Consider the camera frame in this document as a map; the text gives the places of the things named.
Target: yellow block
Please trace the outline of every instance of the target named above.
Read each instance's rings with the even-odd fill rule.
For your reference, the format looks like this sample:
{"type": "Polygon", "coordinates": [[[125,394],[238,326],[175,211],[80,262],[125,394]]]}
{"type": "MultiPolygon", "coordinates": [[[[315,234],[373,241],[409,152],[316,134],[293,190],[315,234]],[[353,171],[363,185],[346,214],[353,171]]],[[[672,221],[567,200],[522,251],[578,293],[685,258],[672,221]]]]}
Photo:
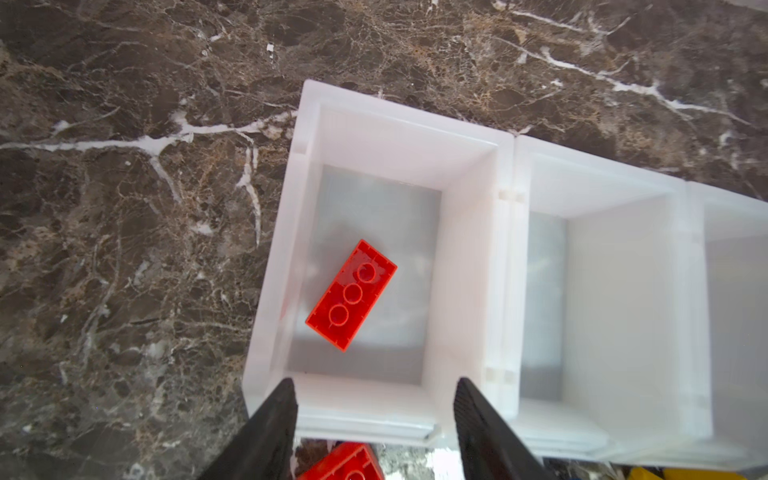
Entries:
{"type": "Polygon", "coordinates": [[[746,480],[737,473],[683,470],[682,468],[665,468],[664,478],[665,480],[746,480]]]}
{"type": "Polygon", "coordinates": [[[629,478],[627,480],[661,480],[661,478],[650,473],[645,468],[635,467],[629,472],[629,478]]]}

